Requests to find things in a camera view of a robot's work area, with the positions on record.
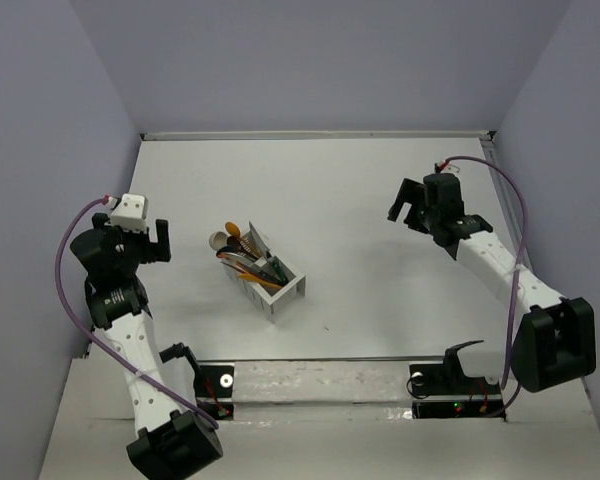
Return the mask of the beige spoon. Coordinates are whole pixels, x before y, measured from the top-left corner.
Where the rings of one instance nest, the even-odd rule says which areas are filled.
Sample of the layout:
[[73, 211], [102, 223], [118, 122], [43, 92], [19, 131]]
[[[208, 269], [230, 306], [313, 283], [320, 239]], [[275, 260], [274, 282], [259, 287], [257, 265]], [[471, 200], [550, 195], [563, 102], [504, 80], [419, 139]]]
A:
[[209, 237], [209, 245], [214, 251], [227, 246], [228, 235], [223, 231], [216, 231]]

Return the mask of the red-orange spoon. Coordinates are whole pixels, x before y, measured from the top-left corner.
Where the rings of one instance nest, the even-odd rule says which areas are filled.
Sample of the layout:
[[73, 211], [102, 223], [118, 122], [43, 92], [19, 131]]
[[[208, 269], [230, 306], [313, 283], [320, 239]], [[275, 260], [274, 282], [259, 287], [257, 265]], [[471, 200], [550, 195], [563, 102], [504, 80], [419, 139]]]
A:
[[244, 260], [244, 258], [241, 255], [230, 251], [217, 251], [216, 257], [234, 264], [241, 263]]

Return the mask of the dark blue spoon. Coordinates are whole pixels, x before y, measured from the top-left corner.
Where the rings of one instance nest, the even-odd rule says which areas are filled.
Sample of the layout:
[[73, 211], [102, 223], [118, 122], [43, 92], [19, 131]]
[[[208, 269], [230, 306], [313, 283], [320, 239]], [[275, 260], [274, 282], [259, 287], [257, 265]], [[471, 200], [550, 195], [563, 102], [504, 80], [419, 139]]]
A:
[[225, 245], [224, 247], [218, 249], [216, 251], [216, 256], [219, 257], [223, 254], [237, 254], [238, 250], [230, 245]]

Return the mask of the brown spoon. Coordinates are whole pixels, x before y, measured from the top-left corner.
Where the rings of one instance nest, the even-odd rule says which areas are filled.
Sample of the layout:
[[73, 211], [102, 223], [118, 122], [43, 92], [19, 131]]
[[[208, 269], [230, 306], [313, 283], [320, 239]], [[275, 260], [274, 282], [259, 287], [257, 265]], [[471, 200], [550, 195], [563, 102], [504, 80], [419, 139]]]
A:
[[229, 236], [227, 238], [227, 245], [231, 247], [237, 254], [250, 257], [251, 252], [245, 247], [242, 241], [235, 236]]

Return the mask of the yellow-orange spoon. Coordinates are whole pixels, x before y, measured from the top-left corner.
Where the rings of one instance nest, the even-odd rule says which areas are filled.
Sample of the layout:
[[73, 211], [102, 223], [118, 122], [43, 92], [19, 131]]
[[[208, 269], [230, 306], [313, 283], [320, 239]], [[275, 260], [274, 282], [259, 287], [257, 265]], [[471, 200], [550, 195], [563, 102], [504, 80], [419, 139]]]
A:
[[235, 236], [242, 241], [243, 245], [247, 247], [248, 250], [251, 252], [251, 256], [249, 257], [250, 259], [258, 260], [260, 258], [259, 251], [254, 246], [252, 246], [251, 243], [242, 235], [240, 228], [235, 223], [226, 222], [225, 230], [228, 237]]

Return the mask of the teal patterned handle knife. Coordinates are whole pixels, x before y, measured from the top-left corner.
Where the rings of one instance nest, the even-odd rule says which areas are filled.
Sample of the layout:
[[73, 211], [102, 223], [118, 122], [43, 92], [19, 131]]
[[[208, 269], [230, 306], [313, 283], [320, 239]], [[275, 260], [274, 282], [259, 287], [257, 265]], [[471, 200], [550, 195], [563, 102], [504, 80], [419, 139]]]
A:
[[269, 246], [252, 223], [249, 223], [249, 229], [261, 257], [271, 265], [282, 284], [286, 285], [288, 283], [288, 278], [280, 266], [279, 260], [271, 253]]

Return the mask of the dark handle steel knife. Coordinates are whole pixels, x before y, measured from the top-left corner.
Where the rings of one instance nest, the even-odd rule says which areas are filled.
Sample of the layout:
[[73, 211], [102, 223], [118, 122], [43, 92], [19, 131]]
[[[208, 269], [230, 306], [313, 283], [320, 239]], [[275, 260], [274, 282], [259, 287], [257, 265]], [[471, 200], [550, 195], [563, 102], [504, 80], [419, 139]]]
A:
[[232, 263], [241, 272], [248, 272], [253, 275], [257, 275], [258, 277], [263, 278], [264, 280], [266, 280], [267, 283], [276, 284], [278, 286], [283, 286], [281, 280], [278, 277], [267, 273], [265, 270], [258, 267], [254, 262], [252, 262], [247, 257], [244, 257], [244, 256], [242, 256], [242, 257], [244, 258], [244, 260], [241, 263], [237, 263], [237, 264]]

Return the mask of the orange knife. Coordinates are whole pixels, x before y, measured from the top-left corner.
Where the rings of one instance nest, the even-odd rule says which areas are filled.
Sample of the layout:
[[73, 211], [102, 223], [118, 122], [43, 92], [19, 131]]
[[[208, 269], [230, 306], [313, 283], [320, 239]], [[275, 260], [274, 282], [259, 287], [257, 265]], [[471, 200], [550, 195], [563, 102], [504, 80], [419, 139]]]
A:
[[257, 275], [253, 275], [251, 273], [248, 272], [241, 272], [238, 274], [238, 277], [240, 279], [249, 281], [249, 282], [256, 282], [256, 283], [266, 283], [266, 280], [264, 280], [261, 277], [258, 277]]

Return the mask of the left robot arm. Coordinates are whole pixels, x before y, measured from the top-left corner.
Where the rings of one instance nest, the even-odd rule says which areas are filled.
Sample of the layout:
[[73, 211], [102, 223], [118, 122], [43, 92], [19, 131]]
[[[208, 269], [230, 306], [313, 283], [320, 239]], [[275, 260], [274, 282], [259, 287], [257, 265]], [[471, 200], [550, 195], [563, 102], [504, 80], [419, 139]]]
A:
[[169, 224], [157, 220], [152, 241], [143, 219], [133, 229], [106, 213], [94, 214], [91, 222], [71, 241], [70, 251], [86, 271], [87, 307], [102, 334], [93, 341], [124, 371], [136, 434], [127, 456], [147, 479], [188, 479], [219, 460], [223, 450], [217, 422], [183, 396], [199, 388], [201, 370], [179, 360], [166, 375], [174, 390], [164, 382], [162, 366], [189, 352], [181, 344], [159, 351], [148, 295], [137, 275], [142, 264], [170, 261]]

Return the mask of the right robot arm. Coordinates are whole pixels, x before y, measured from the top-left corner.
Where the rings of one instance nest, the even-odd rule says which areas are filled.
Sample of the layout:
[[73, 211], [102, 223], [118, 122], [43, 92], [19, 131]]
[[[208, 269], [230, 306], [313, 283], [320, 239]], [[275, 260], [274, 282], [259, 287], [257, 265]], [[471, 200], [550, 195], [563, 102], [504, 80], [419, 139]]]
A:
[[504, 377], [537, 393], [591, 375], [597, 367], [594, 310], [582, 297], [547, 286], [500, 241], [481, 216], [464, 209], [460, 180], [433, 173], [404, 179], [388, 211], [396, 221], [430, 236], [469, 270], [508, 310]]

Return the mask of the white utensil caddy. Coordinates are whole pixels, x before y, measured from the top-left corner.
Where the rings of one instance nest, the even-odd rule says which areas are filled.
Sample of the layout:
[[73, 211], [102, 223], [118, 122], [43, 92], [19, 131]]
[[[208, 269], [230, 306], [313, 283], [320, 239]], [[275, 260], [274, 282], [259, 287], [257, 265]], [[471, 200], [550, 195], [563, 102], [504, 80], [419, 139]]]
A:
[[[241, 232], [242, 235], [254, 246], [256, 244], [252, 239], [250, 229]], [[304, 297], [306, 294], [306, 275], [298, 268], [290, 264], [284, 258], [276, 255], [271, 247], [269, 238], [261, 233], [266, 244], [269, 246], [271, 253], [279, 260], [280, 266], [288, 278], [288, 283], [283, 286], [278, 286], [271, 283], [256, 283], [249, 282], [238, 277], [241, 271], [232, 263], [226, 260], [217, 258], [222, 264], [222, 268], [226, 276], [237, 285], [238, 289], [246, 296], [246, 298], [271, 322], [274, 323], [277, 316], [286, 308], [286, 306], [294, 299]], [[265, 270], [267, 273], [277, 277], [271, 265], [261, 257], [258, 260], [252, 260], [258, 267]]]

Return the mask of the white cardboard front cover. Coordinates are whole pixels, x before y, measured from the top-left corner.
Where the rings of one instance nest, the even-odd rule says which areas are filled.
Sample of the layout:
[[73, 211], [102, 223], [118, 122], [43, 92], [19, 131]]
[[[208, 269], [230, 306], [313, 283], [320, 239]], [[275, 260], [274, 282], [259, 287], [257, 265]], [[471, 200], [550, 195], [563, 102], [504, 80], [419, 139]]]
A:
[[[224, 456], [191, 479], [600, 479], [600, 432], [575, 381], [506, 419], [415, 419], [406, 362], [238, 362]], [[39, 479], [144, 479], [121, 368], [71, 364]]]

